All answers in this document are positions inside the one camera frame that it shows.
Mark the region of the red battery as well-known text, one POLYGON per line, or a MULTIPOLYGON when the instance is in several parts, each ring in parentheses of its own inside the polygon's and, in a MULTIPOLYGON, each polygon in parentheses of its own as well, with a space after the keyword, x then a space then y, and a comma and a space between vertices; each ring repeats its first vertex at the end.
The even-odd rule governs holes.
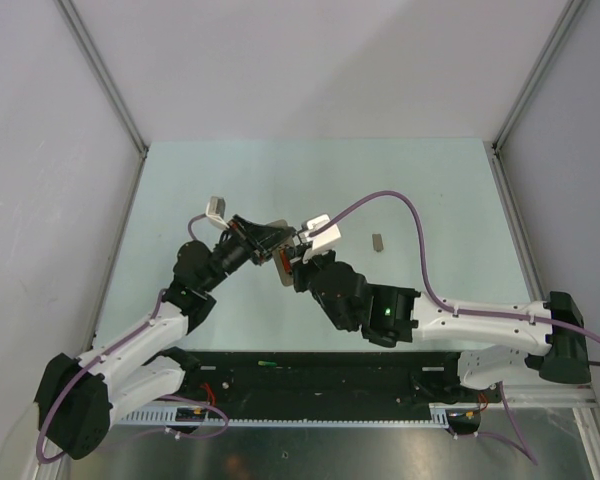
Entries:
POLYGON ((287 258, 286 254, 284 252, 280 253, 280 258, 281 258, 281 263, 283 265, 284 271, 287 274, 291 274, 292 267, 291 267, 291 264, 289 262, 289 259, 287 258))

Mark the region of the white remote control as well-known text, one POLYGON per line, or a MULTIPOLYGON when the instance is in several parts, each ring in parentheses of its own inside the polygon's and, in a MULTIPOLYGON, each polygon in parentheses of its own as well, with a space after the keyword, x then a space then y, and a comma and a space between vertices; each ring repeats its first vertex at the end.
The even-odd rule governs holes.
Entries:
POLYGON ((272 249, 272 259, 280 281, 284 287, 293 285, 293 273, 289 254, 295 252, 296 230, 288 225, 286 220, 280 219, 270 222, 268 227, 277 231, 275 245, 272 249))

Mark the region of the beige battery cover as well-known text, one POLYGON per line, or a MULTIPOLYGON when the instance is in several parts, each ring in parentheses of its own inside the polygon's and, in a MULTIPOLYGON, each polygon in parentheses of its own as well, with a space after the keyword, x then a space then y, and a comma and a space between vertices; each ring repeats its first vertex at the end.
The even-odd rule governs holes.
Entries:
POLYGON ((384 243, 381 234, 374 233, 372 235, 372 246, 375 252, 382 252, 384 250, 384 243))

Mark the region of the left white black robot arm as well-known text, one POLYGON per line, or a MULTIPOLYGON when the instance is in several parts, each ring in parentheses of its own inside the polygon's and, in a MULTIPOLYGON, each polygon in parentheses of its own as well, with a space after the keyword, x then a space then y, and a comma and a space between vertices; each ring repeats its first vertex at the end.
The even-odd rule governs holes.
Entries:
POLYGON ((209 316, 217 286, 247 262, 269 261, 295 234, 286 224, 262 225, 238 215, 208 219, 222 230, 218 242, 208 247, 191 238, 179 248, 172 281, 159 291, 150 313, 99 348, 76 357, 60 353, 47 363, 34 397, 40 463, 81 459, 134 410, 162 397, 187 400, 199 392, 200 374, 166 354, 166 347, 209 316))

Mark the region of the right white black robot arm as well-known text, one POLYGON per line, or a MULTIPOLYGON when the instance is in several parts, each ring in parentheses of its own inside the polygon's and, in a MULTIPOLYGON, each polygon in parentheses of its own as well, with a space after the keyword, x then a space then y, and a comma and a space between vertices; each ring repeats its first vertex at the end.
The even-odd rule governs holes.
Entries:
POLYGON ((582 316, 562 292, 545 301, 495 306, 434 300, 412 288, 372 284, 334 251, 307 261, 284 260, 296 292, 308 292, 338 330, 358 332, 372 344, 475 341, 483 350, 464 351, 457 367, 441 376, 443 393, 464 401, 478 389, 523 369, 566 385, 591 380, 582 316))

